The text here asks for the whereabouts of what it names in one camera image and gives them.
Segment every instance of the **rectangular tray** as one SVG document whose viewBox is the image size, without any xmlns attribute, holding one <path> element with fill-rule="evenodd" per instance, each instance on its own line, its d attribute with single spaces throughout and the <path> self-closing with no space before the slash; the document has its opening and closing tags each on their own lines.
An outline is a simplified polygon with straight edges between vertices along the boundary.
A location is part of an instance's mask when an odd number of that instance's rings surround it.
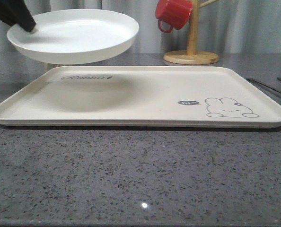
<svg viewBox="0 0 281 227">
<path fill-rule="evenodd" d="M 64 66 L 0 103 L 0 124 L 275 128 L 281 106 L 221 67 Z"/>
</svg>

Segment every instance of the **plate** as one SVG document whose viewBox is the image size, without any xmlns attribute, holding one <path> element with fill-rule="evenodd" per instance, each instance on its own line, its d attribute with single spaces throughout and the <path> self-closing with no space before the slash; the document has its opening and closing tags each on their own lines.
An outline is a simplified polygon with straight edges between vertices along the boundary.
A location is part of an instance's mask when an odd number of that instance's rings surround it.
<svg viewBox="0 0 281 227">
<path fill-rule="evenodd" d="M 16 24 L 7 37 L 21 54 L 51 64 L 83 64 L 112 58 L 131 47 L 139 30 L 133 18 L 101 9 L 52 11 L 34 19 L 34 33 Z"/>
<path fill-rule="evenodd" d="M 275 128 L 281 106 L 221 67 L 64 66 L 2 102 L 0 124 Z"/>
</svg>

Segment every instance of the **red mug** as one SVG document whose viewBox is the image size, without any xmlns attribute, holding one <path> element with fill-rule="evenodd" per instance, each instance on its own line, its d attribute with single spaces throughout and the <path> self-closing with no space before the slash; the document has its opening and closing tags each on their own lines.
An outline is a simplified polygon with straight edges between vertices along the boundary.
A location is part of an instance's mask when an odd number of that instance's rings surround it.
<svg viewBox="0 0 281 227">
<path fill-rule="evenodd" d="M 155 10 L 158 28 L 165 33 L 170 33 L 173 28 L 181 29 L 187 23 L 191 12 L 192 2 L 190 0 L 159 0 Z M 162 29 L 162 22 L 171 27 L 168 30 Z"/>
</svg>

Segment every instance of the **white curtain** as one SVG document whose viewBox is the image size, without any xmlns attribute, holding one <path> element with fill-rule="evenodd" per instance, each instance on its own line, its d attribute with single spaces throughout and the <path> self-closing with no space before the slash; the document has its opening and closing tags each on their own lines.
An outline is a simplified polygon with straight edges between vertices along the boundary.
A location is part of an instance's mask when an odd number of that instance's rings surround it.
<svg viewBox="0 0 281 227">
<path fill-rule="evenodd" d="M 25 0 L 32 15 L 62 9 L 106 9 L 136 19 L 140 31 L 130 52 L 184 50 L 188 25 L 164 34 L 157 27 L 158 0 Z M 15 51 L 0 22 L 0 52 Z M 219 0 L 200 10 L 198 49 L 216 53 L 281 53 L 281 0 Z"/>
</svg>

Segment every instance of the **gray speckled surface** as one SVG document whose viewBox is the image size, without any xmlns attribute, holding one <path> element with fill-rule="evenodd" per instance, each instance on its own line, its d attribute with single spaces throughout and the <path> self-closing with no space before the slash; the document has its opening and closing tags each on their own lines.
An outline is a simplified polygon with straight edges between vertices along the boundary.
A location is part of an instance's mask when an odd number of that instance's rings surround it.
<svg viewBox="0 0 281 227">
<path fill-rule="evenodd" d="M 165 62 L 124 53 L 92 65 Z M 281 54 L 222 55 L 213 66 L 281 89 Z M 0 102 L 43 72 L 0 53 Z M 0 225 L 9 224 L 281 226 L 281 127 L 0 126 Z"/>
</svg>

